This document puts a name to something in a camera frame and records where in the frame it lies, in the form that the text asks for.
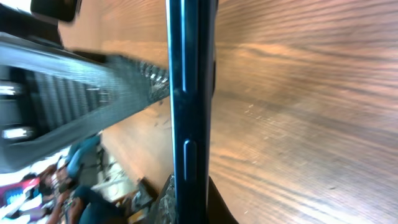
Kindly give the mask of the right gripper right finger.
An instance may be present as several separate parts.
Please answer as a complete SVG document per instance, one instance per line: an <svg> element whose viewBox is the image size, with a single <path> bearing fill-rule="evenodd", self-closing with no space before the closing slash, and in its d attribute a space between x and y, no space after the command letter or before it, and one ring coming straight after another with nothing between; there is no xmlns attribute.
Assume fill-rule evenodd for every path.
<svg viewBox="0 0 398 224"><path fill-rule="evenodd" d="M208 182L208 223L238 224L211 177Z"/></svg>

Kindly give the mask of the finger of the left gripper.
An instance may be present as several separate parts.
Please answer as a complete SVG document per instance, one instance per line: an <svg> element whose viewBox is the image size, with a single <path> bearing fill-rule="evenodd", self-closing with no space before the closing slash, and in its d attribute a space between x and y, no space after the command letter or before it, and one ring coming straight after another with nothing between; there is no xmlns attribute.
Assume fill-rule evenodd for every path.
<svg viewBox="0 0 398 224"><path fill-rule="evenodd" d="M1 37L1 172L23 169L169 95L169 73L115 54Z"/></svg>

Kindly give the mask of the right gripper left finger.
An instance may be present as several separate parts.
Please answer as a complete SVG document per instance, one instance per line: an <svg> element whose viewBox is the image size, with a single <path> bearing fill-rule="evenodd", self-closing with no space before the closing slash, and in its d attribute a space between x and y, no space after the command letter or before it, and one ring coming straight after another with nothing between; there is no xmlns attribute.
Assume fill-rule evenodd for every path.
<svg viewBox="0 0 398 224"><path fill-rule="evenodd" d="M150 210L150 224L176 224L175 176L171 174Z"/></svg>

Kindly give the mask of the Samsung Galaxy smartphone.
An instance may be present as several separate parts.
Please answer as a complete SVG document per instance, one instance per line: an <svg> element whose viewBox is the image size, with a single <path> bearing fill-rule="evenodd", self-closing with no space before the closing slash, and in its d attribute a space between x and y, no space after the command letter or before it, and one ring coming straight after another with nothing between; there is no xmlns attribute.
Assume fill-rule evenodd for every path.
<svg viewBox="0 0 398 224"><path fill-rule="evenodd" d="M167 0L177 223L208 223L215 0Z"/></svg>

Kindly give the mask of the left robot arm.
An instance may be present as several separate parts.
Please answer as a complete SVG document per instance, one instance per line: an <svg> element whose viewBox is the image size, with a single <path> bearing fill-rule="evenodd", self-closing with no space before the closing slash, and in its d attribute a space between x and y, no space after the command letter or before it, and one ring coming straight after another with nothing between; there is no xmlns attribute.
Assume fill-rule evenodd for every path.
<svg viewBox="0 0 398 224"><path fill-rule="evenodd" d="M117 54L68 50L59 22L80 1L1 6L1 172L19 171L169 96L169 73Z"/></svg>

